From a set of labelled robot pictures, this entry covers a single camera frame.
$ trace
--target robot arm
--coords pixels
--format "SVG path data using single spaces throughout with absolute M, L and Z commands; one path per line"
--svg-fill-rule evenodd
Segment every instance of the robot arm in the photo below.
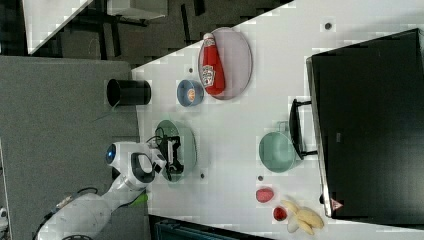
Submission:
M 147 143 L 118 142 L 109 147 L 106 162 L 120 172 L 108 192 L 102 196 L 87 193 L 65 205 L 40 228 L 37 240 L 94 238 L 112 212 L 133 202 L 168 161 Z

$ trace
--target bottle label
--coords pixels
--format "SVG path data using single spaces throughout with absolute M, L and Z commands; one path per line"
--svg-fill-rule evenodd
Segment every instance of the bottle label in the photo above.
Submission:
M 207 38 L 203 42 L 204 47 L 209 47 L 209 46 L 212 46 L 212 45 L 215 45 L 215 40 L 213 38 Z
M 215 81 L 215 70 L 210 65 L 205 65 L 202 68 L 202 82 L 203 86 L 210 87 Z

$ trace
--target black cup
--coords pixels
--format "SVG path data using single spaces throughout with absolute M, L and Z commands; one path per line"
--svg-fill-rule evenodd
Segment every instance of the black cup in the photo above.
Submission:
M 146 105 L 152 92 L 147 81 L 109 80 L 107 100 L 113 106 Z

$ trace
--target gray floor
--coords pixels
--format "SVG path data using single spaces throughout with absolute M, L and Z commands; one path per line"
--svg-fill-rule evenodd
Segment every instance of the gray floor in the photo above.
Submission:
M 119 24 L 122 55 L 113 57 L 110 26 L 105 25 L 108 60 L 127 61 L 134 68 L 186 46 L 181 5 L 187 9 L 190 40 L 198 41 L 218 27 L 232 27 L 290 0 L 205 0 L 205 13 L 195 16 L 192 0 L 170 0 L 169 15 L 149 21 L 147 27 Z M 62 37 L 64 58 L 100 59 L 95 33 L 65 31 Z

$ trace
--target red ketchup bottle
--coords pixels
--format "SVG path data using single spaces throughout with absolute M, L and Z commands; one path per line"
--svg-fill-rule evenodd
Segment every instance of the red ketchup bottle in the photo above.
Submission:
M 206 33 L 203 39 L 202 83 L 207 93 L 218 95 L 225 89 L 224 70 L 214 36 Z

